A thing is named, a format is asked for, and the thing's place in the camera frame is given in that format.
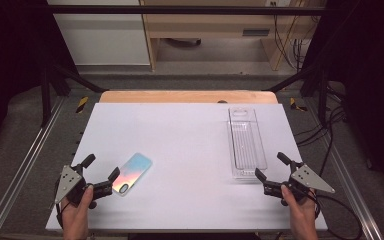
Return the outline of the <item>clear plastic packaging tray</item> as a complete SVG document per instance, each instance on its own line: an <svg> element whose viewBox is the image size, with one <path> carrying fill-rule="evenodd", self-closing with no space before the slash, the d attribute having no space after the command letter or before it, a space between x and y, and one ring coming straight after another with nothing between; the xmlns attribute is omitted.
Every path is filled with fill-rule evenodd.
<svg viewBox="0 0 384 240"><path fill-rule="evenodd" d="M253 108L231 107L228 115L233 178L254 179L256 169L262 172L267 169L256 112Z"/></svg>

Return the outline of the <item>black curtain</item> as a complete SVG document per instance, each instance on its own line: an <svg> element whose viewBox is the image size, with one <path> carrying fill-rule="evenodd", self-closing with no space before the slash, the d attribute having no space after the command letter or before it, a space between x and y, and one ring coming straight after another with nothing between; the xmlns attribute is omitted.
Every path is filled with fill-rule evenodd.
<svg viewBox="0 0 384 240"><path fill-rule="evenodd" d="M346 88L346 105L384 173L384 0L326 0L304 65L323 63Z"/></svg>
<svg viewBox="0 0 384 240"><path fill-rule="evenodd" d="M48 5L47 0L9 0L17 7ZM50 50L53 60L66 69L78 73L54 15L29 11L25 20ZM0 128L7 115L9 101L15 95L40 85L40 68L33 47L25 39L26 33L16 30L13 20L0 5Z"/></svg>

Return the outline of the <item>person's right hand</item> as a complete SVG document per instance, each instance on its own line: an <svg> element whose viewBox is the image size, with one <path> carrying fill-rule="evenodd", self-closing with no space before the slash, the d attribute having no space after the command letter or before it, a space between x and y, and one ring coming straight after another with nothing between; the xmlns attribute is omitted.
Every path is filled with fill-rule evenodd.
<svg viewBox="0 0 384 240"><path fill-rule="evenodd" d="M281 186L282 196L290 209L291 231L315 231L315 203L311 200L303 200L298 203L292 192L285 186Z"/></svg>

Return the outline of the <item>white table sheet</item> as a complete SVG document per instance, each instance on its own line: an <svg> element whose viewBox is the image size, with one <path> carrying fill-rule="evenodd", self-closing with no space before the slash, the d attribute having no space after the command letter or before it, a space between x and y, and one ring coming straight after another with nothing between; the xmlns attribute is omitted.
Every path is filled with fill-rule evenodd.
<svg viewBox="0 0 384 240"><path fill-rule="evenodd" d="M93 230L113 232L228 232L286 229L289 211L264 194L257 179L231 170L227 104L98 103L76 162L96 159L84 176L100 182L132 155L152 165L124 196L99 200Z"/></svg>

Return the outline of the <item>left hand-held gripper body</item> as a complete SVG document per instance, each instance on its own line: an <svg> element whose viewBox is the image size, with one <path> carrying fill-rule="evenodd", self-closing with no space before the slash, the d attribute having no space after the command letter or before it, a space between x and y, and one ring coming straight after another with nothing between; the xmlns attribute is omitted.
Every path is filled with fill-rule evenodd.
<svg viewBox="0 0 384 240"><path fill-rule="evenodd" d="M83 170L89 166L86 164L77 164L76 166L65 165L57 181L56 194L54 202L59 204L64 198L74 206L78 206L82 200L86 188L89 184L83 176ZM93 184L93 198L97 199L112 194L113 174L110 174L106 181Z"/></svg>

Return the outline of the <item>iridescent phone case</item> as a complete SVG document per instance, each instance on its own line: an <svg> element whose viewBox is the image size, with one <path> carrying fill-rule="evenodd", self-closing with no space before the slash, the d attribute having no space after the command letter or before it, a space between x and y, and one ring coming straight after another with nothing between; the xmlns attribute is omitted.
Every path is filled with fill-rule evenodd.
<svg viewBox="0 0 384 240"><path fill-rule="evenodd" d="M120 196L125 196L136 182L152 166L152 161L141 153L135 153L120 168L120 174L113 183L112 189Z"/></svg>

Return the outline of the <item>light wooden table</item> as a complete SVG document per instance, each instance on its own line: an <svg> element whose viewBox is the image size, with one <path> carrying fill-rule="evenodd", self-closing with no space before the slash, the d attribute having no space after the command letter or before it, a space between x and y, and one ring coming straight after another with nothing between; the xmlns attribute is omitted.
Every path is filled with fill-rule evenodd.
<svg viewBox="0 0 384 240"><path fill-rule="evenodd" d="M270 91L249 90L122 90L106 91L100 103L251 103L277 104Z"/></svg>

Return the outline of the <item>person's left hand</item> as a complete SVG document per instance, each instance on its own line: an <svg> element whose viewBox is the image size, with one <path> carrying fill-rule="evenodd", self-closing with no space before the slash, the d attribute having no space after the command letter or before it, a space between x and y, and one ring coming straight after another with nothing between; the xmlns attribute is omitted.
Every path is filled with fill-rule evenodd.
<svg viewBox="0 0 384 240"><path fill-rule="evenodd" d="M88 231L88 208L93 199L93 186L89 185L82 196L77 207L74 207L66 199L63 203L66 208L62 211L63 231L67 230L83 230Z"/></svg>

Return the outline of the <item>black frame crossbar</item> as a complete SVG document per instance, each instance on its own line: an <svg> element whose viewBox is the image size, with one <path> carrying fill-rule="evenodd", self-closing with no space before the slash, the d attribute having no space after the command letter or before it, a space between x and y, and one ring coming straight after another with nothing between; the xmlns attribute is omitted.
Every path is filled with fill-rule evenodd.
<svg viewBox="0 0 384 240"><path fill-rule="evenodd" d="M189 14L189 15L285 15L322 16L323 7L239 7L239 6L109 6L49 5L45 9L57 14Z"/></svg>

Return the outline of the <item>black frame strut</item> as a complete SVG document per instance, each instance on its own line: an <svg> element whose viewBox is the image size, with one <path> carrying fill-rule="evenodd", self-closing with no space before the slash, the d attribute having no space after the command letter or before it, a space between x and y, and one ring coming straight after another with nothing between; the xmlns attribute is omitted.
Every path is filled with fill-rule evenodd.
<svg viewBox="0 0 384 240"><path fill-rule="evenodd" d="M268 91L276 93L281 89L303 80L304 83L301 86L300 94L303 97L310 97L315 91L318 91L318 109L317 117L319 122L323 125L327 125L326 111L327 111L327 85L328 85L328 71L321 64L312 64L286 80L268 88Z"/></svg>
<svg viewBox="0 0 384 240"><path fill-rule="evenodd" d="M93 92L105 92L104 88L87 81L78 73L70 71L58 64L48 64L41 70L40 76L42 95L42 127L46 126L51 119L50 86L54 87L59 96L67 96L70 93L71 88L66 83L66 78L74 80L78 84L92 90Z"/></svg>

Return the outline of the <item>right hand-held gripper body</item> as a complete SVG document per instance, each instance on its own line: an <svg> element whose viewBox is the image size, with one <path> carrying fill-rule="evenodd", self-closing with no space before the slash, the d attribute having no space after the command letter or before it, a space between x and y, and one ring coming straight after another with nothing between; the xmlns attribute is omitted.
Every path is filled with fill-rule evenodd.
<svg viewBox="0 0 384 240"><path fill-rule="evenodd" d="M314 172L307 164L289 163L291 174L287 181L282 183L269 181L263 176L264 194L280 198L282 204L287 206L283 198L281 186L285 185L293 194L297 202L305 198L311 189L321 190L328 193L334 193L335 189L324 181L316 172Z"/></svg>

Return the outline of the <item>light wooden desk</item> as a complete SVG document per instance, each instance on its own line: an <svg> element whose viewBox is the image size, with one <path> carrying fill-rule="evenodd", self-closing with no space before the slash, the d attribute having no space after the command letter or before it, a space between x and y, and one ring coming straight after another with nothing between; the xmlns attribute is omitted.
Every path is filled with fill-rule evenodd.
<svg viewBox="0 0 384 240"><path fill-rule="evenodd" d="M327 0L139 0L142 6L244 6L323 7ZM263 45L269 64L277 71L286 59L292 40L310 40L317 28L317 16L272 15L181 15L145 14L147 37L256 38Z"/></svg>

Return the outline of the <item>yellow black hazard tape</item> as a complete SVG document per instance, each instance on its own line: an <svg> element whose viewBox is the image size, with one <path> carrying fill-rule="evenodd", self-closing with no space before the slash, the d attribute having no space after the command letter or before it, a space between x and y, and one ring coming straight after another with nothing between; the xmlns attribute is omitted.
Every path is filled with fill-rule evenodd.
<svg viewBox="0 0 384 240"><path fill-rule="evenodd" d="M290 108L292 110L297 110L297 111L301 111L301 112L307 112L308 111L307 107L305 107L305 106L298 106L297 103L296 103L295 98L290 98Z"/></svg>
<svg viewBox="0 0 384 240"><path fill-rule="evenodd" d="M76 113L81 113L83 111L88 99L89 99L89 97L87 97L87 96L84 96L80 99L79 104L76 108Z"/></svg>

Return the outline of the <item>white cabinet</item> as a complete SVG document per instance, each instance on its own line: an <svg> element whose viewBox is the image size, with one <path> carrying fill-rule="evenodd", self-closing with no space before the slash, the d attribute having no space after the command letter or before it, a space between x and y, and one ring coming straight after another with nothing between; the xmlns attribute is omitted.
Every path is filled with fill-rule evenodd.
<svg viewBox="0 0 384 240"><path fill-rule="evenodd" d="M55 14L77 66L149 65L140 14Z"/></svg>

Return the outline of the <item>aluminium floor rail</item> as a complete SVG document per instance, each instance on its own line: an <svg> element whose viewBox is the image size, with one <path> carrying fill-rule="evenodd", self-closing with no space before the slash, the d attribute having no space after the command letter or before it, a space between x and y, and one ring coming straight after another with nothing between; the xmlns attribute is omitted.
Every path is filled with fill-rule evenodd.
<svg viewBox="0 0 384 240"><path fill-rule="evenodd" d="M328 156L331 158L331 162L338 179L344 189L345 195L350 203L351 208L362 224L362 230L366 237L366 240L384 240L380 229L375 222L363 196L361 195L354 179L350 172L346 168L342 158L336 148L332 134L328 133L323 137L324 145L329 150Z"/></svg>
<svg viewBox="0 0 384 240"><path fill-rule="evenodd" d="M14 202L16 201L34 163L36 162L39 153L41 152L54 124L58 118L61 108L66 101L65 97L57 97L52 107L51 114L46 124L42 126L33 143L31 144L28 152L26 153L23 161L18 167L11 183L6 189L5 194L0 200L0 229L6 220L9 212L11 211Z"/></svg>

